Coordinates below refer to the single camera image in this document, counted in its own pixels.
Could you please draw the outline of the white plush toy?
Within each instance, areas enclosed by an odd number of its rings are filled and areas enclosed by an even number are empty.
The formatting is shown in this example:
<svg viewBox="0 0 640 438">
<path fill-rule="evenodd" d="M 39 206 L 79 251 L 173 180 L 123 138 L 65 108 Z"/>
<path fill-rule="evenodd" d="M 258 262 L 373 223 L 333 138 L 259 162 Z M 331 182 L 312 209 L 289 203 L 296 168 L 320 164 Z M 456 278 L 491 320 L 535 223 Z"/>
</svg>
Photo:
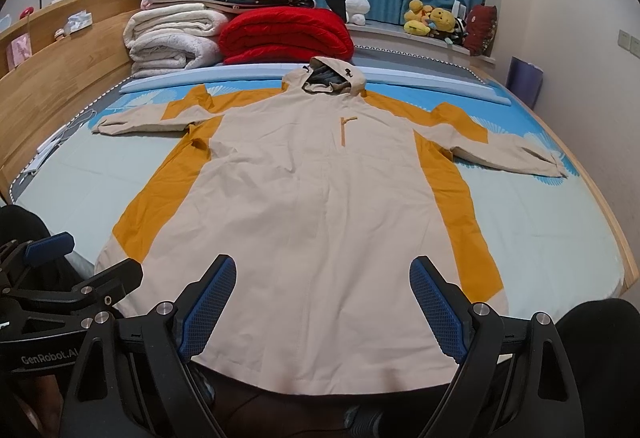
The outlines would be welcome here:
<svg viewBox="0 0 640 438">
<path fill-rule="evenodd" d="M 371 6 L 368 0 L 345 0 L 346 20 L 348 24 L 366 25 L 366 15 Z"/>
</svg>

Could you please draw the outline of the grey mattress pad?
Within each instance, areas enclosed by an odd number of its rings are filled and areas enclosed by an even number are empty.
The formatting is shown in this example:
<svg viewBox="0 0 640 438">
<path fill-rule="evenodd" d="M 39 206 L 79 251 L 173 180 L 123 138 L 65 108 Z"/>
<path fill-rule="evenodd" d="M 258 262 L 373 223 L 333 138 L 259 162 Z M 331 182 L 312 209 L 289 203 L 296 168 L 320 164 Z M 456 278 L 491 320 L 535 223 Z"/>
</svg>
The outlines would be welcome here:
<svg viewBox="0 0 640 438">
<path fill-rule="evenodd" d="M 382 68 L 383 70 L 396 70 L 402 72 L 419 73 L 424 75 L 437 75 L 440 77 L 455 78 L 466 82 L 484 83 L 484 78 L 464 66 L 441 61 L 420 54 L 357 45 L 352 63 L 370 68 Z"/>
</svg>

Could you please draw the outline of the yellow plush toys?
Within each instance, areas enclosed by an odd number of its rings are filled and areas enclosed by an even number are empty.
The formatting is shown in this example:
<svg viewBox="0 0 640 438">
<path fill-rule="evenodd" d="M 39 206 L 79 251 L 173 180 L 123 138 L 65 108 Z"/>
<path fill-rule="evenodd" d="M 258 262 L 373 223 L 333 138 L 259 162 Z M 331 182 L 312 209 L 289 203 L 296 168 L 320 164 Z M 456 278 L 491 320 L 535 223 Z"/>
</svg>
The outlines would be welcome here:
<svg viewBox="0 0 640 438">
<path fill-rule="evenodd" d="M 450 11 L 420 0 L 409 2 L 404 15 L 404 31 L 410 35 L 431 37 L 454 44 L 463 33 L 458 18 Z"/>
</svg>

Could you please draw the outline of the white wall switch panel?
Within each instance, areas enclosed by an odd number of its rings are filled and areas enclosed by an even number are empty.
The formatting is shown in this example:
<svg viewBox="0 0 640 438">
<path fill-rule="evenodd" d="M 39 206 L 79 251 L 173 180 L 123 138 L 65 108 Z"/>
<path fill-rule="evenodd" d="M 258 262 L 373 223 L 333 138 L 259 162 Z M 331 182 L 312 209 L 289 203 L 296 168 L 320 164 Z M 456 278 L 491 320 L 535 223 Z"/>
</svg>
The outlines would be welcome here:
<svg viewBox="0 0 640 438">
<path fill-rule="evenodd" d="M 617 36 L 617 45 L 623 50 L 628 51 L 636 58 L 640 58 L 640 39 L 631 34 L 619 30 Z"/>
</svg>

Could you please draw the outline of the purple rolled mat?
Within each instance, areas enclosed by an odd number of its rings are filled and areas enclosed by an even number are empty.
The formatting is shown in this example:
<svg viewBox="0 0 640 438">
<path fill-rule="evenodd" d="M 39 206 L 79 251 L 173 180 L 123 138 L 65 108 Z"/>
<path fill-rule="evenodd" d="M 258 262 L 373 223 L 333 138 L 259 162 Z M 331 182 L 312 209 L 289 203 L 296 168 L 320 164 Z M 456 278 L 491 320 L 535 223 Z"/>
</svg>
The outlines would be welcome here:
<svg viewBox="0 0 640 438">
<path fill-rule="evenodd" d="M 543 82 L 544 71 L 541 68 L 517 57 L 511 58 L 508 76 L 506 76 L 506 88 L 529 109 L 535 107 Z"/>
</svg>

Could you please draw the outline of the light blue folded mat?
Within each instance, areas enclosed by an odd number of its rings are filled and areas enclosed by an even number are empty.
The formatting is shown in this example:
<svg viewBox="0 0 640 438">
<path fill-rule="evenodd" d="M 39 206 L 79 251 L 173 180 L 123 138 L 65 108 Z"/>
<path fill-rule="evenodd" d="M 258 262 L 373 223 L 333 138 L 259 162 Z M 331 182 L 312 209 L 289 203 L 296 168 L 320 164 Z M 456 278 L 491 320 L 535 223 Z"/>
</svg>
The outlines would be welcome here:
<svg viewBox="0 0 640 438">
<path fill-rule="evenodd" d="M 164 75 L 145 77 L 132 80 L 120 87 L 120 94 L 166 88 L 170 86 L 225 82 L 226 80 L 275 80 L 286 73 L 299 68 L 294 63 L 255 63 L 238 65 L 217 65 L 209 68 L 194 68 Z M 488 84 L 482 84 L 477 78 L 474 82 L 459 80 L 458 78 L 422 74 L 390 68 L 372 68 L 372 66 L 358 66 L 363 72 L 368 84 L 386 84 L 427 89 L 453 94 L 454 96 L 472 98 L 485 102 L 510 106 L 508 97 L 500 96 Z"/>
</svg>

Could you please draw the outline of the pink box on headboard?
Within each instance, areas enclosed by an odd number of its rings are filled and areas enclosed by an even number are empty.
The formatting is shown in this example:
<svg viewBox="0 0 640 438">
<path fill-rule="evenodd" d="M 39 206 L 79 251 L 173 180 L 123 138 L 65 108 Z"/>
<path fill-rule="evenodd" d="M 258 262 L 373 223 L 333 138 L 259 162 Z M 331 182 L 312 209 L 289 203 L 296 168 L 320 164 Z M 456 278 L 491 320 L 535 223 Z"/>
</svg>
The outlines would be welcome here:
<svg viewBox="0 0 640 438">
<path fill-rule="evenodd" d="M 28 33 L 14 38 L 6 47 L 6 60 L 9 70 L 12 71 L 32 56 L 32 42 Z"/>
</svg>

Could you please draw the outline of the cream folded fleece blanket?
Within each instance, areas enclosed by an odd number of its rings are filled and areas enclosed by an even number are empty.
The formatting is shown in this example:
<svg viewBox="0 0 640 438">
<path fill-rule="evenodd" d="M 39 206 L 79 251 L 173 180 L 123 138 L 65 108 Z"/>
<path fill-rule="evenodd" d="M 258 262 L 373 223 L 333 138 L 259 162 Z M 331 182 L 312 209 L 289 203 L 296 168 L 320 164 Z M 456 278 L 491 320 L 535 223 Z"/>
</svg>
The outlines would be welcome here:
<svg viewBox="0 0 640 438">
<path fill-rule="evenodd" d="M 230 19 L 202 4 L 141 10 L 127 22 L 122 41 L 131 60 L 131 77 L 204 68 L 222 60 L 218 38 Z"/>
</svg>

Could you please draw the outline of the beige and orange hooded jacket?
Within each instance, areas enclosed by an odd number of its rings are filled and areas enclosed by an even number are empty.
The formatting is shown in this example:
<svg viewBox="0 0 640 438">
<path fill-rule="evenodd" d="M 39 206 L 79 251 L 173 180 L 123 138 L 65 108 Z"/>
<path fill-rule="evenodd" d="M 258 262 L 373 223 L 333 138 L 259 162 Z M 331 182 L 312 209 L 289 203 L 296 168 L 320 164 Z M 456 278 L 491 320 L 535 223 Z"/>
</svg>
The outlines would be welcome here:
<svg viewBox="0 0 640 438">
<path fill-rule="evenodd" d="M 146 314 L 229 255 L 238 278 L 198 360 L 281 394 L 450 382 L 456 366 L 409 285 L 413 259 L 430 258 L 468 299 L 506 311 L 458 161 L 565 175 L 536 143 L 490 132 L 447 102 L 422 110 L 367 90 L 354 66 L 330 58 L 277 88 L 214 96 L 196 86 L 103 117 L 94 131 L 179 135 L 96 261 L 141 265 L 122 312 Z"/>
</svg>

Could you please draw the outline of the white tissue packet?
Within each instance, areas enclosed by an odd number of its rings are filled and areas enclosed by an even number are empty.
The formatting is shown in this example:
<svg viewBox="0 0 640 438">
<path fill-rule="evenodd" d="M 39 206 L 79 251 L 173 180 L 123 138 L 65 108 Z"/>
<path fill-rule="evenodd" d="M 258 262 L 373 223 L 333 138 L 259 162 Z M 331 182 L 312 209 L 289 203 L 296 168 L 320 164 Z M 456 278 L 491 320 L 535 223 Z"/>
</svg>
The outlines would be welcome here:
<svg viewBox="0 0 640 438">
<path fill-rule="evenodd" d="M 81 10 L 67 18 L 63 30 L 66 36 L 70 36 L 85 28 L 90 28 L 92 24 L 92 13 L 87 10 Z"/>
</svg>

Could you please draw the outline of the wooden bed frame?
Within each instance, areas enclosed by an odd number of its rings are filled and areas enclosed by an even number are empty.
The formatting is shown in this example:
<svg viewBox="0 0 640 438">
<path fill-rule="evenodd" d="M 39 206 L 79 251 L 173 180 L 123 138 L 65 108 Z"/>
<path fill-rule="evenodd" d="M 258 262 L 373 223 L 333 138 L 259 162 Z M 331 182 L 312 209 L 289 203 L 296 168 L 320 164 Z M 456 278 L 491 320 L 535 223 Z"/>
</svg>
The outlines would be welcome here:
<svg viewBox="0 0 640 438">
<path fill-rule="evenodd" d="M 13 201 L 11 186 L 38 146 L 85 106 L 130 74 L 122 41 L 141 0 L 61 0 L 1 33 L 1 197 Z M 87 10 L 93 24 L 66 36 L 72 14 Z M 28 33 L 32 56 L 10 71 L 6 47 Z"/>
</svg>

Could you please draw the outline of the red folded blanket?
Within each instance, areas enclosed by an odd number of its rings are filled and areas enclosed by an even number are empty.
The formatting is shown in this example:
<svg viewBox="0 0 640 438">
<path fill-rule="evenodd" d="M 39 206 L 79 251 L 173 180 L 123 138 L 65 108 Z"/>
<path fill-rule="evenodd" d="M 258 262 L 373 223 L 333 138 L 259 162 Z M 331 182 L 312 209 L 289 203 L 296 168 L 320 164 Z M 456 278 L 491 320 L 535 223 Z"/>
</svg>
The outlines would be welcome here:
<svg viewBox="0 0 640 438">
<path fill-rule="evenodd" d="M 349 61 L 355 47 L 344 21 L 333 11 L 271 7 L 240 14 L 221 31 L 225 65 L 308 62 L 313 57 Z"/>
</svg>

